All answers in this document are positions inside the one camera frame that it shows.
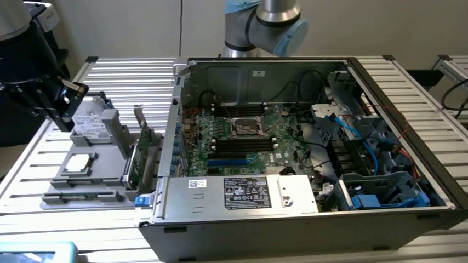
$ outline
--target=green circuit board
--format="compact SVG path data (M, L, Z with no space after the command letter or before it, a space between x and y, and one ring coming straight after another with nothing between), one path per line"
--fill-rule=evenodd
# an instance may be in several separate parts
M307 145L299 143L285 132L289 126L292 115L281 116L284 111L289 109L284 106L273 106L260 117L263 134L244 132L243 135L232 135L232 118L213 117L213 115L203 110L193 116L196 123L195 138L188 140L189 148L189 167L188 176L207 176L208 173L208 154L213 153L211 149L212 138L217 139L249 139L249 138L276 138L277 148L272 151L248 152L248 165L239 167L215 167L221 175L247 175L247 174L272 174L281 170L281 167L292 167L297 174L312 175L311 160L305 159L303 165L293 158L293 152L297 151L301 157L307 151Z

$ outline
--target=metal slatted table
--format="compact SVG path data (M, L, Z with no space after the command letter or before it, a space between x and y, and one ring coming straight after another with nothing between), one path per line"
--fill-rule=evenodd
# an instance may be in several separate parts
M439 160L468 191L468 140L464 129L395 61L380 56L359 60L405 115ZM165 130L172 94L173 59L99 59L85 63L76 81L104 90L132 131L132 113L143 104L148 123ZM0 242L72 241L85 262L159 262L140 231L133 209L41 210L41 194L49 187L71 147L68 133L47 121L0 185ZM433 231L399 251L329 254L244 262L467 262L468 221L448 231Z

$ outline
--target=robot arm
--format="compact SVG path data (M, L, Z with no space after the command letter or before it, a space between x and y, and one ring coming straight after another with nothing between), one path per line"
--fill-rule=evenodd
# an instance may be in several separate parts
M291 56L307 30L296 0L227 0L223 56L259 56L257 48L276 56Z
M0 1L0 95L69 132L88 87L61 72L36 22L21 0Z

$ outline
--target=sticker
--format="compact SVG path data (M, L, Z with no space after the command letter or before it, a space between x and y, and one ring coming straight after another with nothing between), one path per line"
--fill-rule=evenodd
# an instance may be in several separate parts
M109 133L100 115L73 116L75 132L88 139L108 138Z
M227 210L271 208L267 178L224 178L224 207Z
M333 191L333 185L325 182L321 185L321 191L319 191L320 195L328 195Z
M207 179L203 180L189 180L188 181L189 188L204 188L207 187Z
M265 76L265 71L264 70L253 70L253 77L264 77Z

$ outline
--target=white wall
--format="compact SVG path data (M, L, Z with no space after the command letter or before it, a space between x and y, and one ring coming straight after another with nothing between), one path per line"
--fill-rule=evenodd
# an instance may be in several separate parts
M179 0L51 0L55 34L76 72L88 56L177 55ZM468 54L467 0L299 0L309 32L297 55L392 54L431 67L437 54ZM224 0L184 0L183 56L216 56Z

